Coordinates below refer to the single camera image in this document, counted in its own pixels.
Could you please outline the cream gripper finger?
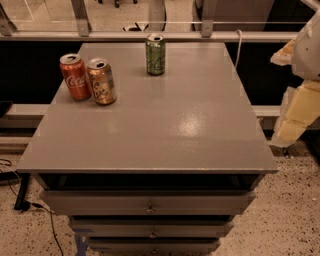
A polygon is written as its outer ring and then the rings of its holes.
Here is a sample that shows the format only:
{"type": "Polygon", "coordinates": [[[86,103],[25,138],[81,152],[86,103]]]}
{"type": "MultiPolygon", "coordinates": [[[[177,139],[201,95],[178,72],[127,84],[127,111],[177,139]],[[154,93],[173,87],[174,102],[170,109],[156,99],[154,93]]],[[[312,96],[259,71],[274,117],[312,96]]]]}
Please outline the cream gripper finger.
{"type": "Polygon", "coordinates": [[[270,62],[279,66],[290,65],[294,44],[295,40],[290,40],[286,45],[272,55],[270,62]]]}
{"type": "Polygon", "coordinates": [[[280,106],[271,143],[289,147],[320,117],[320,82],[304,80],[298,88],[288,87],[280,106]]]}

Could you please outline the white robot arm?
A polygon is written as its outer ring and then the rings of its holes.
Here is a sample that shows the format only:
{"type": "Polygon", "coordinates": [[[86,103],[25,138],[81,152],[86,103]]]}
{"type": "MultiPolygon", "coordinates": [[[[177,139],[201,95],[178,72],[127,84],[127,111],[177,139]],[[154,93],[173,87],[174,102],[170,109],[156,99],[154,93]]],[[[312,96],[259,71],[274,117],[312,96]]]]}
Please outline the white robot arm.
{"type": "Polygon", "coordinates": [[[296,89],[288,88],[285,92],[274,127],[271,143],[285,148],[320,117],[320,10],[295,39],[273,54],[271,62],[290,65],[292,73],[303,79],[296,89]]]}

